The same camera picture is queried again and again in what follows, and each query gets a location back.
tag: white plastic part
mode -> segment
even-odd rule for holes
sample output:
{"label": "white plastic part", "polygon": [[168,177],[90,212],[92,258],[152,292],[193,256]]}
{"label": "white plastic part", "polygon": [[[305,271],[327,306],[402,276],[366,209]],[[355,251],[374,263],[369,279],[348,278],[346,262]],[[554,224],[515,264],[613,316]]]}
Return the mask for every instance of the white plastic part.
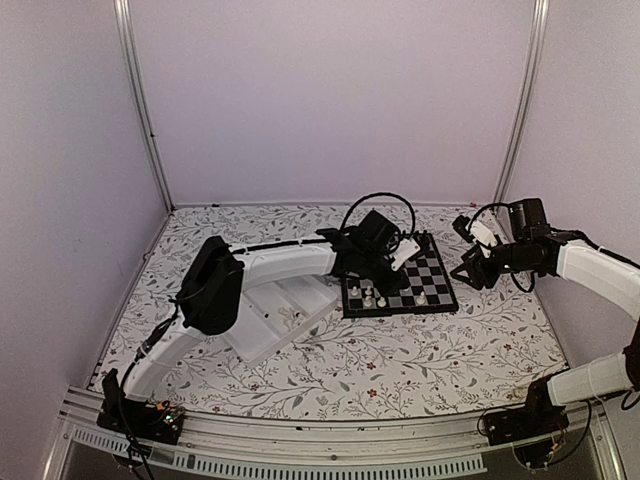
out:
{"label": "white plastic part", "polygon": [[391,254],[393,262],[391,262],[391,270],[397,271],[404,262],[413,257],[420,251],[420,245],[413,239],[403,238],[398,245],[398,249]]}
{"label": "white plastic part", "polygon": [[633,386],[627,376],[624,353],[602,357],[578,368],[551,377],[547,383],[551,403],[565,406]]}
{"label": "white plastic part", "polygon": [[[184,317],[179,314],[149,354],[139,360],[131,370],[124,385],[125,395],[129,400],[146,401],[151,397],[156,385],[176,366],[178,361],[207,338],[207,335],[198,329],[185,328],[183,323]],[[123,373],[119,372],[120,382]]]}
{"label": "white plastic part", "polygon": [[558,275],[618,305],[637,322],[640,317],[640,270],[594,250],[582,241],[560,247]]}
{"label": "white plastic part", "polygon": [[[299,242],[298,245],[237,254],[236,258],[245,265],[242,291],[277,280],[331,272],[336,253],[329,244],[302,244],[302,239]],[[126,398],[147,400],[178,361],[207,337],[195,328],[184,328],[182,315],[178,320],[133,367],[124,386]]]}
{"label": "white plastic part", "polygon": [[244,263],[242,291],[267,282],[331,272],[336,253],[329,244],[293,245],[239,254]]}
{"label": "white plastic part", "polygon": [[[572,241],[560,247],[558,275],[576,282],[618,305],[634,321],[640,316],[640,271],[589,247]],[[551,402],[564,406],[630,390],[624,353],[598,358],[552,377],[548,382]]]}
{"label": "white plastic part", "polygon": [[222,337],[254,368],[310,330],[337,302],[338,294],[313,277],[259,285],[242,296],[238,320]]}
{"label": "white plastic part", "polygon": [[[482,222],[479,222],[477,220],[473,222],[473,225],[471,225],[470,233],[482,245],[486,245],[488,247],[495,247],[496,245],[498,245],[498,239],[496,238],[494,233]],[[485,258],[489,258],[491,256],[491,250],[483,247],[482,245],[480,246],[482,254]]]}

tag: cable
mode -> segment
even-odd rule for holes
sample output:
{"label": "cable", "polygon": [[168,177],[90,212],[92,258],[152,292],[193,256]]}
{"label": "cable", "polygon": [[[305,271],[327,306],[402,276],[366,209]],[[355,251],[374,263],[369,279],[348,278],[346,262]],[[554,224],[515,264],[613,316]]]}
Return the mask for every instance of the cable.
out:
{"label": "cable", "polygon": [[361,197],[358,200],[356,200],[356,202],[353,205],[351,205],[351,207],[349,207],[349,210],[347,210],[347,213],[345,213],[344,218],[342,219],[342,224],[340,225],[340,231],[341,232],[344,231],[344,229],[347,226],[347,220],[349,220],[349,217],[351,216],[351,214],[353,213],[353,211],[356,209],[358,205],[360,205],[362,202],[366,202],[367,200],[371,198],[376,198],[376,197],[395,198],[396,200],[400,200],[402,203],[404,203],[407,206],[407,208],[409,208],[409,212],[411,214],[411,231],[409,232],[408,237],[409,238],[412,237],[416,231],[416,212],[413,209],[413,205],[411,205],[411,203],[401,195],[398,195],[397,193],[391,193],[391,192],[370,193],[369,195],[365,195],[364,197]]}
{"label": "cable", "polygon": [[326,238],[303,238],[302,240],[284,240],[276,243],[260,243],[258,245],[249,245],[232,250],[231,255],[245,255],[247,253],[256,252],[258,250],[269,250],[272,248],[292,247],[300,245],[316,245],[321,243],[329,243]]}
{"label": "cable", "polygon": [[567,458],[569,458],[571,455],[576,453],[578,448],[580,448],[580,445],[582,445],[582,442],[584,442],[584,439],[587,438],[587,434],[589,433],[589,427],[591,426],[592,407],[591,407],[591,402],[589,400],[585,400],[584,403],[586,403],[587,406],[589,407],[589,416],[587,417],[587,424],[585,425],[584,430],[582,431],[582,435],[580,435],[580,438],[578,439],[578,442],[573,446],[571,450],[569,450],[569,453],[567,453],[562,458],[556,460],[555,462],[549,462],[547,466],[552,467],[561,462],[564,462]]}
{"label": "cable", "polygon": [[495,202],[495,203],[488,203],[487,205],[482,206],[473,216],[471,221],[467,224],[467,231],[471,232],[471,226],[473,225],[473,222],[475,222],[480,217],[480,215],[482,215],[482,213],[484,213],[490,208],[495,208],[495,207],[509,208],[509,204],[504,202]]}
{"label": "cable", "polygon": [[597,250],[599,252],[604,253],[605,255],[618,260],[619,262],[622,263],[626,263],[627,265],[631,265],[634,268],[637,268],[638,270],[640,270],[640,264],[634,262],[633,260],[624,257],[622,255],[620,255],[619,253],[613,252],[611,250],[608,250],[604,247],[602,247],[601,245],[598,245],[596,242],[594,242],[593,240],[591,240],[586,233],[584,233],[581,230],[562,230],[560,228],[552,228],[551,229],[552,232],[565,232],[565,233],[573,233],[575,235],[577,235],[580,240],[583,240],[587,245],[589,245],[591,248],[593,248],[594,250]]}
{"label": "cable", "polygon": [[193,297],[197,297],[198,295],[200,295],[206,287],[207,287],[207,284],[205,283],[203,286],[201,286],[198,290],[196,290],[191,295],[187,295],[186,297],[178,297],[176,295],[176,298],[169,299],[169,302],[175,303],[176,305],[178,305],[179,303],[186,302],[187,300],[191,300]]}
{"label": "cable", "polygon": [[[592,407],[591,407],[591,402],[589,402],[589,400],[585,400],[584,403],[587,404],[587,406],[589,407],[589,415],[587,417],[587,424],[584,427],[584,430],[582,431],[582,434],[580,435],[580,438],[578,439],[578,441],[576,442],[576,444],[573,446],[573,448],[571,450],[569,450],[569,453],[567,453],[566,455],[564,455],[562,458],[559,458],[558,460],[556,460],[555,462],[552,460],[549,463],[547,463],[544,467],[538,467],[538,468],[531,468],[527,465],[524,465],[521,463],[520,459],[518,458],[518,456],[516,455],[515,452],[515,447],[512,447],[511,451],[513,453],[513,456],[515,457],[515,459],[518,461],[518,463],[520,465],[522,465],[525,469],[529,470],[530,472],[538,472],[538,471],[543,471],[548,469],[549,467],[553,467],[555,465],[558,465],[559,463],[564,462],[566,459],[568,459],[569,457],[571,457],[574,453],[576,453],[576,451],[578,450],[578,448],[580,448],[580,445],[582,445],[582,442],[584,442],[584,439],[587,438],[587,434],[589,433],[589,427],[591,426],[591,414],[592,414]],[[555,456],[555,452],[557,451],[557,449],[552,450],[552,458],[554,458]]]}
{"label": "cable", "polygon": [[518,278],[516,277],[516,274],[514,272],[511,272],[511,281],[514,283],[514,285],[518,288],[518,290],[520,290],[521,292],[524,293],[531,293],[533,292],[533,289],[536,286],[536,276],[535,276],[535,272],[531,272],[531,280],[530,280],[530,284],[529,284],[529,288],[524,288],[522,286],[522,284],[518,281]]}
{"label": "cable", "polygon": [[624,398],[622,399],[622,403],[620,404],[620,408],[623,411],[627,411],[627,410],[631,410],[633,407],[635,407],[638,403],[640,403],[640,395],[638,395],[636,397],[636,399],[631,402],[629,405],[627,405],[627,400],[629,400],[629,397],[631,397],[631,394],[633,394],[633,390],[629,390],[627,392],[627,394],[624,396]]}
{"label": "cable", "polygon": [[[133,462],[132,449],[135,449],[136,452],[138,453],[138,455],[140,455],[140,458],[142,459],[142,464],[144,465],[144,469],[147,472],[147,475],[149,476],[149,480],[155,480],[155,477],[153,476],[153,473],[151,473],[151,468],[149,467],[149,464],[147,463],[147,458],[146,458],[146,456],[144,454],[144,451],[140,448],[140,442],[138,442],[137,437],[135,436],[135,434],[133,433],[133,430],[129,426],[129,422],[127,421],[127,417],[124,414],[124,410],[122,408],[123,407],[122,399],[124,398],[124,384],[127,381],[127,378],[131,374],[131,370],[133,370],[133,367],[135,365],[136,365],[136,361],[131,362],[131,364],[127,368],[127,371],[124,373],[124,376],[122,377],[122,383],[120,384],[120,394],[118,395],[118,410],[120,410],[120,418],[122,418],[122,423],[124,424],[124,428],[128,432],[126,434],[126,437],[127,437],[127,440],[129,441],[129,448],[128,448],[129,460],[131,462]],[[141,480],[145,480],[144,477],[142,477],[135,470],[135,468],[131,468],[131,471],[134,473],[136,478],[141,479]]]}

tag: black mount bracket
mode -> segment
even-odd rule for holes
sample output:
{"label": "black mount bracket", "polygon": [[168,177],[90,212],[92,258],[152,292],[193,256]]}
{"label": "black mount bracket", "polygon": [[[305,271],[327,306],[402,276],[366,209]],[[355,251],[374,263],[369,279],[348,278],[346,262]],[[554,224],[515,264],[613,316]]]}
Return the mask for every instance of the black mount bracket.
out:
{"label": "black mount bracket", "polygon": [[98,426],[118,433],[129,433],[122,419],[124,413],[127,423],[137,438],[144,438],[154,442],[177,445],[178,438],[182,433],[182,423],[184,417],[177,417],[172,424],[167,424],[162,420],[163,414],[156,406],[146,402],[135,402],[122,398],[120,411],[119,397],[124,395],[118,385],[118,370],[111,371],[102,380],[104,390],[104,402],[102,410],[98,415]]}
{"label": "black mount bracket", "polygon": [[540,378],[529,385],[523,407],[484,415],[484,428],[489,445],[525,440],[557,432],[569,426],[564,407],[556,407],[551,403],[548,381],[549,377]]}

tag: floral tablecloth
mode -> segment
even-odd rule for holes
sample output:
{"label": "floral tablecloth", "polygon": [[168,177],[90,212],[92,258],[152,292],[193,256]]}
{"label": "floral tablecloth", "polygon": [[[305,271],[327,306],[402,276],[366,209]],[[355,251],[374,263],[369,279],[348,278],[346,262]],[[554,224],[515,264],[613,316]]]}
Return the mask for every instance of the floral tablecloth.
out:
{"label": "floral tablecloth", "polygon": [[[401,205],[376,206],[408,229]],[[339,226],[343,206],[233,206],[183,208],[171,217],[98,365],[90,388],[112,367],[126,368],[154,325],[170,315],[175,295],[202,243],[221,235],[257,243]],[[357,222],[368,208],[359,208]],[[473,208],[417,207],[417,224],[436,239],[445,266],[460,262],[468,245],[451,223]],[[485,221],[495,227],[488,215]],[[335,279],[323,279],[339,291]],[[565,359],[535,295],[508,277],[477,292],[452,280],[455,314],[344,319],[341,307],[253,369],[221,338],[192,350],[156,389],[157,399],[221,415],[307,420],[421,417],[486,409],[521,401],[535,378]]]}

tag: white backdrop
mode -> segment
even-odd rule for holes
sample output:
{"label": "white backdrop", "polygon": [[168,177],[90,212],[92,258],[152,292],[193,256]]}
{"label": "white backdrop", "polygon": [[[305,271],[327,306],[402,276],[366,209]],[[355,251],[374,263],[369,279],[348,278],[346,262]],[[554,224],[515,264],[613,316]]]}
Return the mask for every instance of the white backdrop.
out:
{"label": "white backdrop", "polygon": [[42,478],[166,216],[113,4],[0,2],[0,478]]}
{"label": "white backdrop", "polygon": [[533,5],[132,2],[175,202],[490,200]]}

